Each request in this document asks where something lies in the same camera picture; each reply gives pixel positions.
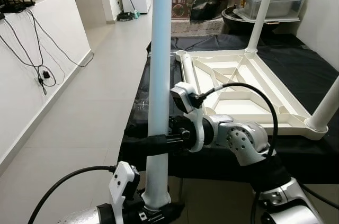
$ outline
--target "black cloth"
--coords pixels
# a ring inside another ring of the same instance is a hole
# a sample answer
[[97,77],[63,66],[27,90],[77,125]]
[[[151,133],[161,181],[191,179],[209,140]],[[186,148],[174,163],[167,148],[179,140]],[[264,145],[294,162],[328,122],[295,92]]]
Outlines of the black cloth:
[[[244,49],[247,36],[220,34],[212,37],[180,37],[171,39],[171,48],[186,51]],[[333,84],[338,72],[317,53],[308,49],[291,34],[264,36],[258,44],[258,55],[281,79],[300,103],[313,113]],[[123,140],[147,135],[149,65],[147,59]],[[182,80],[180,63],[171,57],[171,87]],[[171,115],[182,114],[172,99]],[[329,132],[319,141],[301,136],[279,136],[276,151],[287,170],[303,183],[339,183],[338,112],[331,119]],[[146,168],[146,158],[137,152],[120,149],[119,160]],[[206,178],[248,182],[240,171],[235,156],[225,148],[204,147],[198,153],[169,156],[168,173],[182,178]]]

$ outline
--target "tiled floor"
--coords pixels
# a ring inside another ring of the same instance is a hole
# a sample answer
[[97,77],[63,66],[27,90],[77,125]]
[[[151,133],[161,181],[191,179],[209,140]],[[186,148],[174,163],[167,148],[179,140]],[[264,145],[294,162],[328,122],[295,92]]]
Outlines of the tiled floor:
[[[42,195],[62,176],[117,161],[151,40],[151,12],[94,29],[88,38],[95,58],[0,177],[1,224],[27,223]],[[57,223],[62,216],[107,202],[109,180],[105,171],[74,177],[53,193],[35,223]]]

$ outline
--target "robotic arm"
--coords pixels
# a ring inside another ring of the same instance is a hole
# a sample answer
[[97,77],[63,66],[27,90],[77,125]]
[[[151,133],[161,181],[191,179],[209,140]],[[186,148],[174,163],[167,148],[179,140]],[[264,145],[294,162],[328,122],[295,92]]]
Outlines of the robotic arm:
[[[287,172],[267,133],[255,122],[236,121],[228,115],[202,115],[194,88],[180,82],[171,89],[177,107],[185,116],[170,118],[169,136],[125,141],[123,147],[137,148],[147,156],[174,151],[198,151],[215,144],[234,153],[266,212],[262,224],[324,224],[297,180]],[[58,224],[166,224],[177,219],[184,205],[170,203],[158,211],[145,207],[137,190],[140,175],[134,166],[119,162],[109,184],[110,204],[73,213]]]

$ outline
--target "table top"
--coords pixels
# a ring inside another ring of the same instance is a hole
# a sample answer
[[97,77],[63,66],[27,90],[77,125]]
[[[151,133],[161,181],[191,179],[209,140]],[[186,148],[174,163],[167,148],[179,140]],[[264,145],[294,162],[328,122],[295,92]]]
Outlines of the table top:
[[[171,49],[186,51],[244,49],[248,36],[219,34],[209,37],[171,39]],[[261,37],[258,55],[280,78],[299,102],[313,113],[338,76],[338,72],[317,53],[308,49],[292,34]],[[150,58],[138,88],[123,141],[147,136]],[[180,63],[171,57],[171,86],[182,80]],[[181,115],[170,99],[170,115]],[[319,141],[301,136],[278,136],[276,151],[287,170],[303,183],[339,183],[339,114],[331,119],[329,132]],[[119,160],[128,161],[139,171],[146,168],[146,158],[137,152],[120,149]],[[169,156],[169,175],[247,182],[246,174],[232,152],[225,148],[204,147],[198,153]]]

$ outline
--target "mop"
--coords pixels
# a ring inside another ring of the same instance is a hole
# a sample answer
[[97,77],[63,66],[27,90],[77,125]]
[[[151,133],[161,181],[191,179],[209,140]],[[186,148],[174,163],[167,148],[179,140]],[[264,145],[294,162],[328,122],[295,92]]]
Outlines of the mop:
[[129,1],[131,1],[132,7],[133,7],[133,10],[134,10],[134,13],[132,13],[133,16],[134,16],[135,19],[138,19],[138,18],[140,17],[140,12],[138,12],[138,11],[136,10],[136,8],[134,7],[134,4],[133,4],[132,0],[129,0]]

